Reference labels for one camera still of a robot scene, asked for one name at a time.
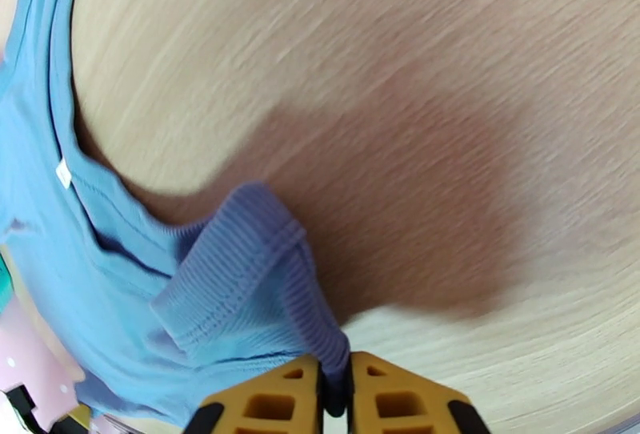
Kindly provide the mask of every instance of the light wood surface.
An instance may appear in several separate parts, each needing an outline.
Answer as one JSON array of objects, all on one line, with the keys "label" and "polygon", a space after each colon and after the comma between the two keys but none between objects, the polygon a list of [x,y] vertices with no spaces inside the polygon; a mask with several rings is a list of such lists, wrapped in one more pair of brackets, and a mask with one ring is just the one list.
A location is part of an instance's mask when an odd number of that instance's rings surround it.
[{"label": "light wood surface", "polygon": [[640,412],[640,0],[76,0],[73,55],[85,150],[168,223],[265,179],[354,348],[496,433]]}]

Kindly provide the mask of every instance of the teal object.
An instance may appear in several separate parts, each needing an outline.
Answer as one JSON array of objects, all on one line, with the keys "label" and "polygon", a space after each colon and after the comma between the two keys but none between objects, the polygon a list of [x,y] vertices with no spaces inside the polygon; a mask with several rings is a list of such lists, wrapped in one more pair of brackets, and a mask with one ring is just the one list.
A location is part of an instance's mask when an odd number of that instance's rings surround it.
[{"label": "teal object", "polygon": [[9,269],[6,267],[5,261],[2,257],[0,257],[0,312],[4,311],[4,308],[11,300],[11,296],[13,294],[14,288],[11,283]]}]

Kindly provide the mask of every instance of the white label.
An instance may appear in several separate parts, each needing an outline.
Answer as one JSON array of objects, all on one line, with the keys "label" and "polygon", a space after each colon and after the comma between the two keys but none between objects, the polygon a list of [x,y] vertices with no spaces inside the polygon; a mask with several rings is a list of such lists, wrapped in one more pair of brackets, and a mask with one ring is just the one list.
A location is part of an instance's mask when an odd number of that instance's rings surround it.
[{"label": "white label", "polygon": [[66,166],[66,160],[62,159],[58,166],[55,169],[55,174],[60,179],[60,183],[64,186],[65,189],[68,189],[71,186],[71,172],[69,167]]}]

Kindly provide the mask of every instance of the light blue t-shirt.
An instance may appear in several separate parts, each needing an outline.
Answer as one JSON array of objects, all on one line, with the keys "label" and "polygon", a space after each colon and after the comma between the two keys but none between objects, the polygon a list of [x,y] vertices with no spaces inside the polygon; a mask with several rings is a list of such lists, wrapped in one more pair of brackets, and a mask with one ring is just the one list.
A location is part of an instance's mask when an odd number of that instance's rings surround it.
[{"label": "light blue t-shirt", "polygon": [[18,1],[0,66],[0,239],[86,372],[79,400],[183,426],[209,394],[303,353],[339,382],[347,338],[304,230],[266,186],[248,183],[211,219],[168,227],[82,153],[72,4]]}]

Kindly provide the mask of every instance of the pink toy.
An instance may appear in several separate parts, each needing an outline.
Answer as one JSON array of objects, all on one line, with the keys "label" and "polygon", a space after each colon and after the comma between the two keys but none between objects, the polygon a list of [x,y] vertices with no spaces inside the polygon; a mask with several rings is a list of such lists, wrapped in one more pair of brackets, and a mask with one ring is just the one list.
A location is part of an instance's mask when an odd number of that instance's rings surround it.
[{"label": "pink toy", "polygon": [[[14,297],[0,314],[0,391],[20,384],[29,391],[37,406],[34,416],[47,431],[78,406],[72,379]],[[94,432],[120,433],[103,418],[96,420]]]}]

